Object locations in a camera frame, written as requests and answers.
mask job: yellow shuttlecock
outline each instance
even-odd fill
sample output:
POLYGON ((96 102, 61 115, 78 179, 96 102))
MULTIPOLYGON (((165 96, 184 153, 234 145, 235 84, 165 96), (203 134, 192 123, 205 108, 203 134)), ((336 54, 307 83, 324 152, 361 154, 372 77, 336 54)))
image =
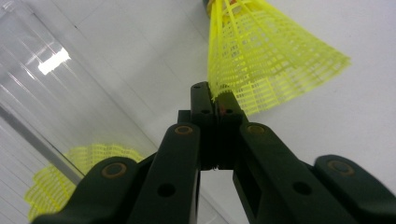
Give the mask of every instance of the yellow shuttlecock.
POLYGON ((207 11, 212 96, 232 91, 248 115, 310 91, 349 65, 263 0, 210 0, 207 11))
MULTIPOLYGON (((136 162, 143 157, 137 151, 120 145, 94 144, 88 147, 74 147, 65 154, 85 175, 91 168, 110 157, 127 157, 136 162)), ((73 194, 76 186, 67 179, 55 166, 49 165, 33 177, 35 184, 26 192, 25 201, 31 205, 29 220, 45 213, 60 211, 73 194)))

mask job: black plastic part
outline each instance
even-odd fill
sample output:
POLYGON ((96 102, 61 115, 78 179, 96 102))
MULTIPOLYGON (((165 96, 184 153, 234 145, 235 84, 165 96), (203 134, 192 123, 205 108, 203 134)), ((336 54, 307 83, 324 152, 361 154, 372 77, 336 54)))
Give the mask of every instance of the black plastic part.
POLYGON ((250 223, 357 223, 268 127, 245 123, 233 175, 250 223))
POLYGON ((238 147, 239 127, 248 122, 232 92, 224 92, 216 98, 217 161, 220 170, 232 170, 235 164, 235 151, 238 147))
POLYGON ((113 157, 101 161, 81 180, 61 212, 40 216, 33 224, 124 223, 140 189, 137 175, 138 165, 133 160, 113 157))
POLYGON ((191 123, 167 130, 126 223, 196 223, 199 143, 200 129, 191 123))
POLYGON ((340 156, 322 156, 315 172, 360 223, 396 223, 396 198, 358 164, 340 156))
POLYGON ((207 82, 191 86, 191 122, 201 129, 202 170, 218 167, 219 153, 215 149, 216 113, 207 82))
POLYGON ((191 122, 191 111, 179 110, 177 114, 177 123, 190 123, 190 122, 191 122))
POLYGON ((299 161, 271 129, 248 122, 231 92, 213 103, 201 82, 157 153, 101 161, 61 212, 33 224, 196 223, 200 171, 212 168, 234 169, 250 223, 396 223, 395 197, 353 161, 299 161))

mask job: shuttlecock mesh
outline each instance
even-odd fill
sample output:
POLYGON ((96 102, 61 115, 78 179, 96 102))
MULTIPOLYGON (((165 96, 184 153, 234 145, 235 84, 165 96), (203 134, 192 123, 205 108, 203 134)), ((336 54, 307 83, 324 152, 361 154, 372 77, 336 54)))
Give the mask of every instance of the shuttlecock mesh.
POLYGON ((349 58, 262 0, 215 0, 208 82, 232 91, 245 113, 284 103, 338 75, 349 58))
MULTIPOLYGON (((88 147, 74 147, 65 154, 75 166, 85 175, 91 168, 110 157, 127 157, 136 162, 144 158, 131 148, 120 145, 94 144, 88 147)), ((31 205, 28 218, 45 213, 60 211, 67 203, 76 186, 67 179, 55 166, 49 165, 33 177, 35 184, 26 192, 25 201, 31 205)))

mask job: screw hole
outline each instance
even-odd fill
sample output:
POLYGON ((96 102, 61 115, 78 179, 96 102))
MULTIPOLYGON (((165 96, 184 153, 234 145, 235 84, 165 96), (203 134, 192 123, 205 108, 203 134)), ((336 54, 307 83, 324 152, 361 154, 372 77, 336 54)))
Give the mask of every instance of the screw hole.
POLYGON ((264 133, 265 130, 263 127, 258 125, 250 125, 247 127, 247 131, 250 133, 264 133))
POLYGON ((347 176, 355 174, 355 170, 350 165, 342 161, 329 161, 327 166, 340 175, 347 176))
POLYGON ((158 188, 158 195, 164 198, 171 197, 176 192, 175 186, 171 184, 162 184, 158 188))
POLYGON ((109 165, 107 165, 103 170, 102 170, 102 176, 108 179, 113 179, 117 178, 120 176, 125 175, 126 173, 126 165, 122 162, 114 162, 109 165))
POLYGON ((311 187, 309 187, 304 182, 296 182, 296 183, 294 183, 293 184, 293 188, 299 194, 310 195, 312 193, 311 187))
POLYGON ((175 133, 177 134, 190 134, 193 130, 189 126, 178 126, 175 128, 175 133))

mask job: metal screw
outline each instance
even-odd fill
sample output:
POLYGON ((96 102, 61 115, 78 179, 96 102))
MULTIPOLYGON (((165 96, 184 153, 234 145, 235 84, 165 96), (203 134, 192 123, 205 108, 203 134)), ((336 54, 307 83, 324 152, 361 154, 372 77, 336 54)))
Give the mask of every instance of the metal screw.
POLYGON ((329 161, 327 166, 340 175, 354 175, 355 170, 343 161, 329 161))
POLYGON ((189 126, 185 126, 185 125, 178 126, 175 128, 175 133, 178 133, 178 134, 190 134, 192 132, 193 132, 192 128, 189 126))
POLYGON ((107 179, 114 179, 114 178, 125 175, 126 170, 127 170, 127 168, 124 163, 114 162, 114 163, 107 165, 102 170, 102 176, 104 176, 107 179))
POLYGON ((250 133, 264 133, 265 129, 259 125, 250 125, 247 126, 247 131, 250 133))

